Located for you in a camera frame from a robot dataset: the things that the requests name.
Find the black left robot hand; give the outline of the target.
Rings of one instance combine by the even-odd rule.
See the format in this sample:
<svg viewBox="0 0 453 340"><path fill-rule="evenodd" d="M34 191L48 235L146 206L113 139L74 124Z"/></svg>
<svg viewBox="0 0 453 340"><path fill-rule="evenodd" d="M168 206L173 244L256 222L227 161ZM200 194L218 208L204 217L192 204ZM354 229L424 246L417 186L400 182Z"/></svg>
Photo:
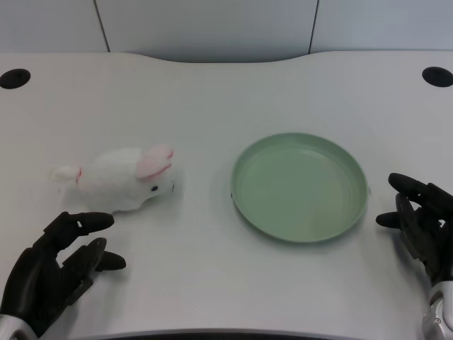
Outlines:
<svg viewBox="0 0 453 340"><path fill-rule="evenodd" d="M57 262L58 253L78 237L105 230L114 222L106 212L62 212L44 229L19 256L6 282L1 299L2 339L39 339L93 285L94 273L126 267L120 255L106 251L103 237Z"/></svg>

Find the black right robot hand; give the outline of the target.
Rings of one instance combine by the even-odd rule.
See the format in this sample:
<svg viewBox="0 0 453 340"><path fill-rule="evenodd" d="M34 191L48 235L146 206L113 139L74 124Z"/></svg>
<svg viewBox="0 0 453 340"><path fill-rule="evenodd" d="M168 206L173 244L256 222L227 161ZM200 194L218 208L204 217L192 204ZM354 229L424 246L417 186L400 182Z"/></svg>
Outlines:
<svg viewBox="0 0 453 340"><path fill-rule="evenodd" d="M452 195L433 183L391 173L396 211L376 217L382 227L398 229L414 259L425 267L432 285L452 280Z"/></svg>

